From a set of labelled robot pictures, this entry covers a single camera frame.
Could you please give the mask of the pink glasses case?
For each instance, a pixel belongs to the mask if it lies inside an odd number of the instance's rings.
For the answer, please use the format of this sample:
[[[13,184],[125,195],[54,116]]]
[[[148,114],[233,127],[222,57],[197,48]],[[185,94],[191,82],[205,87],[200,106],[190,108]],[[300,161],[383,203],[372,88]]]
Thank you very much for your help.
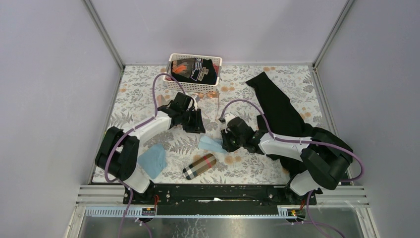
[[[162,106],[162,105],[164,105],[164,104],[165,104],[165,98],[164,98],[164,96],[163,96],[163,95],[158,95],[158,96],[156,97],[156,101],[157,101],[157,106],[158,106],[158,107],[160,107],[160,106]]]

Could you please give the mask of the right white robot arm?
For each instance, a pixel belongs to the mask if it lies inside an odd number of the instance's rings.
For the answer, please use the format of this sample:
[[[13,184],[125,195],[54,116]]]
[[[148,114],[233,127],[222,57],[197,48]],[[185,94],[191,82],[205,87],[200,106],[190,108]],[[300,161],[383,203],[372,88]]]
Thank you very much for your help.
[[[353,161],[349,150],[335,145],[336,137],[317,133],[313,137],[292,137],[253,130],[240,117],[222,116],[222,147],[227,152],[240,148],[249,153],[277,155],[302,163],[305,170],[293,176],[284,190],[284,198],[297,204],[308,192],[334,190]]]

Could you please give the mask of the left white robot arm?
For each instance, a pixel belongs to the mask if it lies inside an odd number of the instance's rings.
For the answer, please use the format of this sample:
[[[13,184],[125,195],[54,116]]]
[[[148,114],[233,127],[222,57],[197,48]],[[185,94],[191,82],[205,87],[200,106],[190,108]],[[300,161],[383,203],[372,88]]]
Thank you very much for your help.
[[[110,127],[97,152],[95,165],[134,190],[135,198],[147,204],[152,201],[154,191],[149,187],[151,180],[143,175],[137,164],[140,144],[178,125],[186,133],[206,131],[201,109],[192,97],[182,92],[166,105],[158,107],[154,116],[131,129]]]

